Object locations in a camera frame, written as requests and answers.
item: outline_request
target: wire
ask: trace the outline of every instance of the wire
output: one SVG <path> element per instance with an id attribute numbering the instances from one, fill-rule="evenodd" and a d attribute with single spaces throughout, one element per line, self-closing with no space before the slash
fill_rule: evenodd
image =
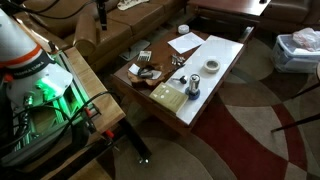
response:
<path id="1" fill-rule="evenodd" d="M 47 105 L 30 107 L 30 108 L 28 108 L 28 109 L 25 109 L 25 110 L 19 112 L 19 113 L 16 114 L 12 119 L 17 118 L 18 116 L 20 116 L 20 115 L 23 114 L 23 113 L 28 113 L 28 112 L 30 112 L 30 111 L 32 111 L 32 110 L 43 109 L 43 108 L 51 108 L 51 109 L 57 110 L 57 111 L 59 111 L 59 112 L 62 113 L 62 115 L 63 115 L 64 118 L 66 118 L 67 120 L 71 121 L 71 119 L 68 117 L 68 115 L 67 115 L 65 112 L 63 112 L 61 109 L 56 108 L 56 107 L 53 107 L 53 106 L 47 106 Z M 17 126 L 23 126 L 23 125 L 26 125 L 27 128 L 29 128 L 29 125 L 28 125 L 28 124 L 18 124 Z M 20 141 L 25 135 L 27 135 L 28 133 L 29 133 L 29 131 L 25 131 L 23 134 L 21 134 L 21 136 L 19 136 L 19 137 L 17 137 L 16 139 L 12 140 L 10 143 L 7 143 L 7 144 L 5 144 L 5 145 L 2 145 L 2 146 L 0 147 L 0 150 L 6 149 L 6 148 L 14 145 L 14 144 L 17 143 L 18 141 Z"/>
<path id="2" fill-rule="evenodd" d="M 5 2 L 7 5 L 15 8 L 15 9 L 18 9 L 18 10 L 20 10 L 20 11 L 25 11 L 25 12 L 28 12 L 28 13 L 31 13 L 31 14 L 36 14 L 36 15 L 38 15 L 38 16 L 42 16 L 42 17 L 45 17 L 45 18 L 50 18 L 50 19 L 68 19 L 68 18 L 76 15 L 78 12 L 80 12 L 80 11 L 81 11 L 83 8 L 85 8 L 87 5 L 96 2 L 96 0 L 87 1 L 87 2 L 84 3 L 77 11 L 75 11 L 74 13 L 72 13 L 72 14 L 70 14 L 70 15 L 68 15 L 68 16 L 65 16 L 65 17 L 52 17 L 52 16 L 47 16 L 47 15 L 40 14 L 40 13 L 38 13 L 37 11 L 34 11 L 34 10 L 32 10 L 32 9 L 28 9 L 28 8 L 21 7 L 21 6 L 19 6 L 18 4 L 14 3 L 14 2 L 9 2 L 9 1 L 7 1 L 7 0 L 4 0 L 4 2 Z"/>
<path id="3" fill-rule="evenodd" d="M 28 124 L 17 124 L 17 125 L 12 126 L 12 128 L 26 126 L 26 125 L 28 125 Z"/>
<path id="4" fill-rule="evenodd" d="M 97 99 L 98 97 L 102 96 L 102 95 L 105 95 L 105 94 L 116 94 L 114 92 L 111 92 L 111 91 L 103 91 L 103 92 L 100 92 L 98 94 L 96 94 L 95 96 L 93 96 L 92 98 L 90 98 L 88 101 L 86 101 L 82 106 L 81 108 L 79 108 L 75 114 L 68 119 L 68 123 L 65 125 L 65 127 L 63 128 L 63 130 L 61 131 L 61 133 L 57 136 L 57 138 L 45 149 L 43 150 L 41 153 L 37 153 L 34 157 L 31 157 L 29 160 L 27 160 L 26 162 L 23 162 L 22 164 L 19 164 L 19 165 L 16 165 L 16 166 L 22 166 L 22 165 L 25 165 L 25 164 L 28 164 L 28 163 L 31 163 L 37 159 L 39 159 L 40 157 L 42 157 L 43 155 L 47 154 L 51 149 L 53 149 L 55 147 L 55 145 L 61 140 L 61 138 L 64 136 L 64 134 L 66 133 L 66 131 L 68 130 L 69 126 L 72 125 L 72 122 L 77 118 L 77 116 L 81 113 L 82 110 L 84 110 L 84 108 L 89 104 L 91 103 L 93 100 Z"/>
<path id="5" fill-rule="evenodd" d="M 52 4 L 50 4 L 48 7 L 42 9 L 42 10 L 39 10 L 39 11 L 35 11 L 36 13 L 42 13 L 42 12 L 45 12 L 45 11 L 48 11 L 49 9 L 51 9 L 53 6 L 55 6 L 60 0 L 55 0 Z"/>

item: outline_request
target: carpet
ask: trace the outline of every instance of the carpet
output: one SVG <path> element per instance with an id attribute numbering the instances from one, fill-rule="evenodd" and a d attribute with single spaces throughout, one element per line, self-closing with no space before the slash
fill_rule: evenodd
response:
<path id="1" fill-rule="evenodd" d="M 152 152 L 149 163 L 139 164 L 135 149 L 122 139 L 119 151 L 102 153 L 72 178 L 94 171 L 90 178 L 118 180 L 320 179 L 320 122 L 270 132 L 319 112 L 320 89 L 290 98 L 317 79 L 277 72 L 269 59 L 274 41 L 268 40 L 266 32 L 256 33 L 185 137 L 125 98 L 122 107 Z"/>

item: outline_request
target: leather sofa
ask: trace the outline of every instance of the leather sofa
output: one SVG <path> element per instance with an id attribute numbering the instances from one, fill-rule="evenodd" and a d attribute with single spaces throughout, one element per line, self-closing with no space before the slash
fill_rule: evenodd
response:
<path id="1" fill-rule="evenodd" d="M 291 33 L 304 27 L 320 29 L 320 0 L 271 0 L 259 17 L 232 15 L 204 8 L 193 9 L 197 15 L 211 19 L 255 21 L 260 28 L 276 33 Z"/>
<path id="2" fill-rule="evenodd" d="M 27 0 L 23 6 L 39 11 L 55 0 Z M 77 11 L 88 0 L 60 0 L 41 14 L 65 17 Z M 102 30 L 95 3 L 85 6 L 67 19 L 49 19 L 19 12 L 14 15 L 25 28 L 51 40 L 58 49 L 75 46 L 95 71 L 114 62 L 116 57 L 135 42 L 155 30 L 182 8 L 186 0 L 150 0 L 127 10 L 117 8 L 119 0 L 105 2 L 107 30 Z"/>

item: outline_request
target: green led light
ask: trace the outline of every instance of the green led light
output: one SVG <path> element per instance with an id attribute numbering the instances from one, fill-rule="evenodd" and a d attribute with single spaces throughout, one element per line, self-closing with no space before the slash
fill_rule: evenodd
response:
<path id="1" fill-rule="evenodd" d="M 43 91 L 44 101 L 50 101 L 51 99 L 56 98 L 56 95 L 60 95 L 63 93 L 63 89 L 52 83 L 46 77 L 39 79 L 36 82 L 37 88 Z"/>

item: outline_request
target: tape roll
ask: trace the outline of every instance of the tape roll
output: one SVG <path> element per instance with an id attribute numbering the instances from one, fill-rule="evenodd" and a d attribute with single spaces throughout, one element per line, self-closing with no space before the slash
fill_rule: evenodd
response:
<path id="1" fill-rule="evenodd" d="M 180 25 L 180 26 L 178 27 L 178 32 L 179 32 L 180 34 L 187 34 L 187 33 L 189 32 L 189 26 L 188 26 L 188 25 L 185 25 L 185 24 Z"/>
<path id="2" fill-rule="evenodd" d="M 207 73 L 213 74 L 219 71 L 220 63 L 214 59 L 208 59 L 205 61 L 203 68 Z"/>

